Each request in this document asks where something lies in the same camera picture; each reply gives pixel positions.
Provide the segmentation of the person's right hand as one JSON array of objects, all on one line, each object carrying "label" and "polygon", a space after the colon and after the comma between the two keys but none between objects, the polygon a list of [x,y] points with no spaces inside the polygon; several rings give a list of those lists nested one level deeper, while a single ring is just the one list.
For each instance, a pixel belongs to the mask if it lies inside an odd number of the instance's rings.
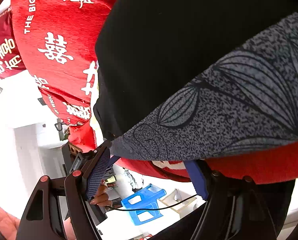
[{"label": "person's right hand", "polygon": [[0,232],[8,240],[15,240],[20,219],[7,213],[0,207]]}]

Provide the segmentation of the person's left hand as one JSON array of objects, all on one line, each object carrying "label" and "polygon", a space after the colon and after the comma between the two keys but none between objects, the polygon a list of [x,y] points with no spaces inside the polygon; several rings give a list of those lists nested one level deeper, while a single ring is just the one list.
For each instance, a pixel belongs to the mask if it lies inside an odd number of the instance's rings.
[{"label": "person's left hand", "polygon": [[90,205],[98,205],[100,207],[112,206],[112,201],[109,200],[107,194],[108,187],[105,184],[101,184],[94,198],[90,201]]}]

